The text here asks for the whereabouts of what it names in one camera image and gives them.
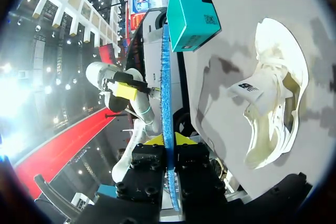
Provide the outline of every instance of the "bolt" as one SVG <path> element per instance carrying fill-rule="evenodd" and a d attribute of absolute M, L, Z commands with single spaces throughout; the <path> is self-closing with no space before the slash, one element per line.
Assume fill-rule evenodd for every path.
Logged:
<path fill-rule="evenodd" d="M 157 169 L 159 169 L 159 167 L 160 167 L 160 164 L 158 162 L 155 162 L 151 165 L 152 170 L 157 170 Z"/>
<path fill-rule="evenodd" d="M 115 186 L 116 186 L 117 192 L 119 192 L 119 193 L 123 193 L 127 189 L 127 186 L 123 182 L 118 182 L 118 183 L 116 183 Z"/>
<path fill-rule="evenodd" d="M 218 183 L 215 185 L 215 188 L 216 188 L 216 190 L 218 190 L 218 191 L 222 191 L 222 190 L 225 189 L 225 186 L 224 186 L 223 182 L 218 182 Z"/>
<path fill-rule="evenodd" d="M 138 224 L 138 222 L 132 218 L 127 217 L 126 219 L 123 219 L 120 224 Z"/>
<path fill-rule="evenodd" d="M 132 167 L 133 169 L 136 169 L 138 166 L 139 166 L 139 162 L 138 162 L 138 161 L 133 160 L 133 161 L 131 162 L 131 167 Z"/>
<path fill-rule="evenodd" d="M 279 194 L 280 189 L 279 189 L 279 187 L 276 186 L 276 187 L 273 187 L 273 188 L 272 188 L 272 191 L 271 191 L 271 192 L 272 192 L 273 194 L 276 195 L 276 194 Z"/>
<path fill-rule="evenodd" d="M 158 194 L 159 191 L 155 187 L 150 186 L 145 189 L 145 192 L 148 197 L 153 197 L 154 195 Z"/>
<path fill-rule="evenodd" d="M 188 197 L 192 192 L 188 189 L 183 189 L 182 190 L 182 195 L 184 198 Z"/>

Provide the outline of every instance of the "robotic arm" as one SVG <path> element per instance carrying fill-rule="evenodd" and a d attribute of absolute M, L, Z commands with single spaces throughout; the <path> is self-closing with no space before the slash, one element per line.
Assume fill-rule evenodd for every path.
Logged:
<path fill-rule="evenodd" d="M 159 98 L 156 88 L 147 88 L 143 77 L 136 69 L 121 72 L 112 64 L 93 62 L 86 70 L 88 80 L 105 95 L 105 105 L 118 113 L 125 110 L 130 102 L 137 116 L 145 123 L 147 129 L 158 132 L 154 112 L 149 104 L 148 95 Z"/>

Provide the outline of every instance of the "ceiling light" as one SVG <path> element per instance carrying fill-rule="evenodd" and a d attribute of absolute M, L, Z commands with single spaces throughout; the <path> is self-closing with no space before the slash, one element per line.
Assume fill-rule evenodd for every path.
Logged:
<path fill-rule="evenodd" d="M 1 67 L 5 73 L 9 73 L 12 70 L 11 64 L 7 63 L 3 67 Z"/>
<path fill-rule="evenodd" d="M 46 94 L 51 94 L 51 92 L 52 92 L 52 88 L 51 88 L 51 86 L 46 86 L 45 88 L 44 88 L 44 92 L 46 93 Z"/>

